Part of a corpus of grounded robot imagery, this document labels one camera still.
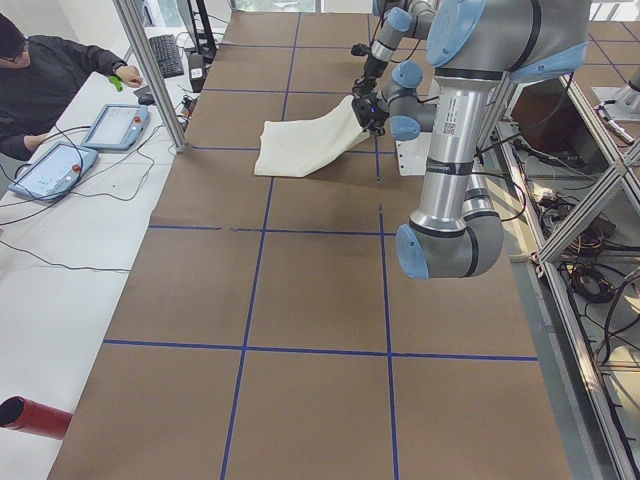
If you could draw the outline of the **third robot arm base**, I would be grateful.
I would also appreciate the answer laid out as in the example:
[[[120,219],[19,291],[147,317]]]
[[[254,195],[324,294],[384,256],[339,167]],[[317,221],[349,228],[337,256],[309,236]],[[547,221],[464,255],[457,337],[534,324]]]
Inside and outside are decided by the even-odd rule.
[[[639,69],[622,87],[593,87],[592,91],[598,100],[595,111],[605,123],[639,121]]]

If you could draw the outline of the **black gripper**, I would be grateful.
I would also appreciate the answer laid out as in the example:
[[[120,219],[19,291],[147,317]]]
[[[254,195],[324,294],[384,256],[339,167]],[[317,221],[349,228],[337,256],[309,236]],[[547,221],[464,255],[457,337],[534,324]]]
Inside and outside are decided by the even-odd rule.
[[[384,74],[387,66],[386,60],[380,60],[373,54],[369,54],[364,64],[362,77],[354,82],[352,95],[355,98],[375,96],[376,80]]]
[[[375,96],[355,96],[351,106],[363,132],[373,136],[385,134],[388,113],[382,109]]]

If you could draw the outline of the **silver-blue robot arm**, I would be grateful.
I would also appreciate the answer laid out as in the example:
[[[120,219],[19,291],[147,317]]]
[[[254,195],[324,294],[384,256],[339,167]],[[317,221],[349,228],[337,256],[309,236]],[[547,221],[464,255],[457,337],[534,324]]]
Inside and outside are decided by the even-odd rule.
[[[474,158],[491,91],[584,62],[586,1],[377,1],[382,26],[362,50],[352,107],[360,126],[398,141],[429,132],[420,204],[396,233],[399,264],[414,279],[488,271],[503,229]]]
[[[353,56],[366,58],[363,73],[352,87],[356,99],[372,95],[403,39],[426,40],[436,10],[428,1],[374,1],[373,14],[379,18],[373,39],[351,48]]]

